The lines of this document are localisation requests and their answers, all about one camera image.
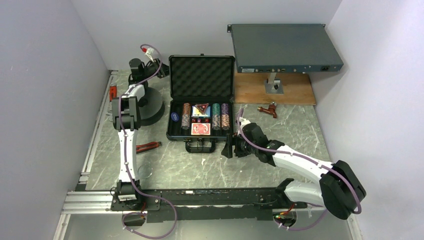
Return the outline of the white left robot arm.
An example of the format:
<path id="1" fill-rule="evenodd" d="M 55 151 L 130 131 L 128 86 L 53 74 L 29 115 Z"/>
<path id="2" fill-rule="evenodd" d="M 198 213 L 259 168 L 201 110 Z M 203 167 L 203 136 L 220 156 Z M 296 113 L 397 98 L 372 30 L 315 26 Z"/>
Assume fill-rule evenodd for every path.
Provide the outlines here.
<path id="1" fill-rule="evenodd" d="M 139 58 L 131 59 L 127 90 L 111 100 L 112 125 L 117 131 L 120 147 L 120 170 L 113 199 L 131 210 L 145 206 L 137 174 L 139 129 L 155 124 L 165 113 L 162 94 L 150 87 L 148 81 L 169 74 L 169 68 L 156 47 L 145 43 L 140 49 L 148 57 L 148 63 Z"/>

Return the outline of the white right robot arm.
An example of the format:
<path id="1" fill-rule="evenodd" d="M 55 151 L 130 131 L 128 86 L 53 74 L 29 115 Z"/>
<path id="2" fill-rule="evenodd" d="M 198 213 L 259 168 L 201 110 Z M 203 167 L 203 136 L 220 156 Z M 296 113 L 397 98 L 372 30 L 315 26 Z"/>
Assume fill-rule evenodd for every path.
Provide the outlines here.
<path id="1" fill-rule="evenodd" d="M 262 163 L 288 169 L 308 180 L 287 178 L 281 182 L 275 189 L 275 200 L 280 207 L 287 208 L 297 202 L 323 206 L 341 220 L 362 213 L 361 202 L 367 192 L 347 162 L 319 160 L 281 141 L 270 140 L 260 126 L 244 118 L 243 113 L 241 109 L 237 114 L 237 132 L 227 136 L 221 154 L 228 159 L 254 155 Z"/>

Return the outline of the black poker set case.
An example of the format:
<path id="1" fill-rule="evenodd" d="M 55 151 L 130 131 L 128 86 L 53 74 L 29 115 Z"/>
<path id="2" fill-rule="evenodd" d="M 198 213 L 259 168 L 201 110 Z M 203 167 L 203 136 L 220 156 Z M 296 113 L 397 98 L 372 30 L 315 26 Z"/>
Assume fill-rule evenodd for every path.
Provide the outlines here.
<path id="1" fill-rule="evenodd" d="M 226 135 L 234 132 L 234 79 L 235 58 L 230 55 L 171 55 L 169 58 L 170 102 L 166 137 L 170 141 L 184 142 L 188 153 L 212 153 L 216 143 L 226 141 Z M 190 103 L 190 128 L 181 128 L 183 104 Z M 192 106 L 209 103 L 210 118 L 193 118 Z M 229 130 L 213 130 L 212 105 L 229 105 Z M 177 113 L 179 121 L 171 120 Z M 210 135 L 191 135 L 192 123 L 209 123 Z"/>

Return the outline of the red triangle token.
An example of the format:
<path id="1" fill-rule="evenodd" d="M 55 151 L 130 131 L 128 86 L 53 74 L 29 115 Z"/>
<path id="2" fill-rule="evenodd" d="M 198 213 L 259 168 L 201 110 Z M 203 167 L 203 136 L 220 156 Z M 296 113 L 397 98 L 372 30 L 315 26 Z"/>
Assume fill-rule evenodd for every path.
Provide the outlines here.
<path id="1" fill-rule="evenodd" d="M 194 107 L 202 114 L 205 114 L 208 107 L 209 107 L 209 103 L 200 103 L 200 104 L 195 104 Z"/>

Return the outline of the orange poker chip stack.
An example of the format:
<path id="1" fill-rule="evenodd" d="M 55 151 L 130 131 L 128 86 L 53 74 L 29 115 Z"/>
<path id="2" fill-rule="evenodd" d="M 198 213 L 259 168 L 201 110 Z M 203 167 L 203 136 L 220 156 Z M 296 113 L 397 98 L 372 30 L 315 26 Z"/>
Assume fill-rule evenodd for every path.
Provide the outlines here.
<path id="1" fill-rule="evenodd" d="M 191 113 L 191 104 L 186 102 L 183 104 L 182 115 L 190 115 Z"/>

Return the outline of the blue small blind button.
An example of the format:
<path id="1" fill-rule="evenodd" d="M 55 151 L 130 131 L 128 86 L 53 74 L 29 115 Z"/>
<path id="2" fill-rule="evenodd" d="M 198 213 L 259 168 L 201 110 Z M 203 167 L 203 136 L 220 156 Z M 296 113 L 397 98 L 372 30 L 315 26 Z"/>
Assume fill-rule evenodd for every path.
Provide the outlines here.
<path id="1" fill-rule="evenodd" d="M 179 121 L 179 119 L 180 119 L 179 115 L 178 115 L 176 112 L 172 112 L 172 113 L 170 114 L 170 118 L 171 118 L 171 120 L 172 120 L 172 121 L 174 121 L 174 122 L 178 122 L 178 121 Z"/>

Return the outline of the red adjustable wrench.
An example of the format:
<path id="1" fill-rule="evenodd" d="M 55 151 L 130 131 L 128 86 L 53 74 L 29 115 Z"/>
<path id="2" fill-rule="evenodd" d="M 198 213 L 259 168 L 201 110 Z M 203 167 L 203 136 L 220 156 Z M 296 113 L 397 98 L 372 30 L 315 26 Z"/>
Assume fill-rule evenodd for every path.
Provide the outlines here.
<path id="1" fill-rule="evenodd" d="M 106 119 L 110 122 L 113 121 L 112 116 L 112 100 L 117 97 L 118 95 L 118 88 L 117 88 L 117 75 L 112 75 L 110 79 L 110 84 L 108 88 L 108 99 L 109 103 L 107 105 L 107 111 L 106 111 Z"/>

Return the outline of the black filament spool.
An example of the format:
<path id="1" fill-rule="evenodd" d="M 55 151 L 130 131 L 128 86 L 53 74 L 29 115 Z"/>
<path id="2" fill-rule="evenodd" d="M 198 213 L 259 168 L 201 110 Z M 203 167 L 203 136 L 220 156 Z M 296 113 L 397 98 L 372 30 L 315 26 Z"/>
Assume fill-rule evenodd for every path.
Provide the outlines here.
<path id="1" fill-rule="evenodd" d="M 152 87 L 145 89 L 145 94 L 138 100 L 137 106 L 140 112 L 140 125 L 143 127 L 158 122 L 165 112 L 162 94 Z"/>

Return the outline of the green orange chip stack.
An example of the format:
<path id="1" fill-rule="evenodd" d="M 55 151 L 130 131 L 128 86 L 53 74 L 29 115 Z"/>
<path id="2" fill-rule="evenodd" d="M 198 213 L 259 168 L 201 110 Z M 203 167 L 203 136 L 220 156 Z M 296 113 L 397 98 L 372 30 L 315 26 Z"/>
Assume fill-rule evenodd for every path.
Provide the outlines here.
<path id="1" fill-rule="evenodd" d="M 212 129 L 216 131 L 221 129 L 221 105 L 219 103 L 212 105 Z"/>

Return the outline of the clear round lid left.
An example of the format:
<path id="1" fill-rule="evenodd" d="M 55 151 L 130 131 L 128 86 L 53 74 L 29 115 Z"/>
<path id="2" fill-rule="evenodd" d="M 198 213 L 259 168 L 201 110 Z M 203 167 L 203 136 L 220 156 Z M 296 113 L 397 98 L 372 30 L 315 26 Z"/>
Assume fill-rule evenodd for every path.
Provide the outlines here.
<path id="1" fill-rule="evenodd" d="M 149 163 L 141 164 L 137 169 L 137 175 L 140 180 L 149 178 L 153 174 L 153 168 Z"/>

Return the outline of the purple orange chip stack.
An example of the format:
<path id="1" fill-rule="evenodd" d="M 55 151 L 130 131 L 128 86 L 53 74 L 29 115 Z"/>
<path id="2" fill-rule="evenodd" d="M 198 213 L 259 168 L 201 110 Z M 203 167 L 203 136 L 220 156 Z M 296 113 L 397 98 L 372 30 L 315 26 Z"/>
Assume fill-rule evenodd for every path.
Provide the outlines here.
<path id="1" fill-rule="evenodd" d="M 221 128 L 223 130 L 229 130 L 231 126 L 229 109 L 227 103 L 221 104 Z"/>

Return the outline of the grey poker chip stack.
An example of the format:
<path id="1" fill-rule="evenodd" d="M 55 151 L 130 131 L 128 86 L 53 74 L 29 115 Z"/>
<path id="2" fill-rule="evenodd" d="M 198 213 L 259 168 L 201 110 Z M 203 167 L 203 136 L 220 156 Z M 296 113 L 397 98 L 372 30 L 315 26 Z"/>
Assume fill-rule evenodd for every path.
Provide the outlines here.
<path id="1" fill-rule="evenodd" d="M 181 118 L 181 128 L 183 130 L 188 130 L 191 124 L 191 117 L 189 114 L 183 114 Z"/>

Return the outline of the red playing card deck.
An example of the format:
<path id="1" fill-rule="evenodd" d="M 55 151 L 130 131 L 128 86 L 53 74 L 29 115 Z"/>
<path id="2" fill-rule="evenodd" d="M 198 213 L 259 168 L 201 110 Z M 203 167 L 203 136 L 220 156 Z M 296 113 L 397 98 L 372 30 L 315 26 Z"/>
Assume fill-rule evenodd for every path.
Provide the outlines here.
<path id="1" fill-rule="evenodd" d="M 192 123 L 190 132 L 192 136 L 210 136 L 211 124 L 210 123 Z"/>

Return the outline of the red black utility knife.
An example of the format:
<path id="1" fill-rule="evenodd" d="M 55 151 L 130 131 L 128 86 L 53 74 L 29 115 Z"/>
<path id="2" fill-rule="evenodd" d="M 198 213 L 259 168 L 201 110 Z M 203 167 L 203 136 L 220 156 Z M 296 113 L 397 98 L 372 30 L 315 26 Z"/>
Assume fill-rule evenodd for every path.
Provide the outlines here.
<path id="1" fill-rule="evenodd" d="M 145 144 L 141 144 L 141 145 L 136 145 L 136 153 L 140 154 L 140 153 L 144 153 L 153 149 L 156 149 L 158 147 L 160 147 L 162 145 L 162 142 L 160 141 L 152 141 L 149 143 L 145 143 Z"/>

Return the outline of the blue playing card deck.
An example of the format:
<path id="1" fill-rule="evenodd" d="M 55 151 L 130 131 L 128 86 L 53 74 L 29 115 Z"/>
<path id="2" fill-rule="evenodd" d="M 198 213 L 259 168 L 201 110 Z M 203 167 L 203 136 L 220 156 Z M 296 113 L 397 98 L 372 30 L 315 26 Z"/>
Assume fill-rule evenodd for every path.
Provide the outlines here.
<path id="1" fill-rule="evenodd" d="M 191 116 L 193 118 L 210 118 L 211 117 L 211 107 L 208 106 L 204 112 L 200 111 L 195 105 L 192 106 Z"/>

